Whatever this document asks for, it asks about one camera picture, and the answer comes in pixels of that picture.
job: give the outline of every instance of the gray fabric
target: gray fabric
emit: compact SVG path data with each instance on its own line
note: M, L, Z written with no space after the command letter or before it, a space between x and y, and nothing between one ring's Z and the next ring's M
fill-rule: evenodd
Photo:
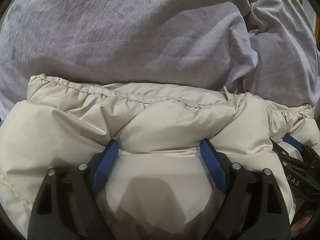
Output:
M0 116L30 76L174 83L315 105L319 54L298 0L15 0L0 34Z

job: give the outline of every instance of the metal pin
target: metal pin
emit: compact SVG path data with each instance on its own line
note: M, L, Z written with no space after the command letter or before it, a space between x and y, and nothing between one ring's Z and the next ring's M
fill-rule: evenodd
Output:
M49 175L49 176L52 176L52 175L55 174L55 173L56 173L56 171L53 170L53 169L51 169L51 170L48 171L48 175Z
M241 165L240 165L239 163L233 163L233 164L232 164L232 167L233 167L235 170L241 169Z
M266 175L271 175L272 174L272 171L270 169L264 169L264 173Z
M87 167L88 165L86 163L81 163L78 168L79 170L84 171Z

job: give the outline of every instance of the puffer jacket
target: puffer jacket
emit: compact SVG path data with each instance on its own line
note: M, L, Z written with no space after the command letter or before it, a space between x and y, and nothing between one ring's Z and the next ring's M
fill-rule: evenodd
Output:
M282 141L286 133L319 153L311 115L310 105L289 108L226 89L33 76L27 100L0 129L0 202L27 236L46 172L88 162L114 138L119 159L96 200L115 237L201 239L224 199L199 157L199 142L208 138L231 162L271 169L292 220L295 202L269 139L295 158L299 152Z

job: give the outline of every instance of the shiny beige fabric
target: shiny beige fabric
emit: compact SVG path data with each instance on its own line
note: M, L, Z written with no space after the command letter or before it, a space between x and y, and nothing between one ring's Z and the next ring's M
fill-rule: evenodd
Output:
M269 138L281 142L290 133L319 152L311 112L309 105L288 108L250 93L34 76L28 99L0 129L0 202L26 235L47 170L88 162L114 138L119 160L97 201L116 238L201 239L224 198L199 156L199 142L209 138L232 162L270 168L292 219L292 194Z

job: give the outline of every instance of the cream puffer jacket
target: cream puffer jacket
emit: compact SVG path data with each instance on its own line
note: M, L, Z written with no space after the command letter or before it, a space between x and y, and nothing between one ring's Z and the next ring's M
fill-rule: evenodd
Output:
M27 100L0 129L0 202L27 236L46 172L88 162L114 138L119 160L96 199L115 237L201 239L224 198L199 157L199 142L209 138L231 162L270 168L292 220L295 204L269 138L295 158L299 152L282 142L286 133L319 153L311 115L309 105L288 108L250 93L33 76Z

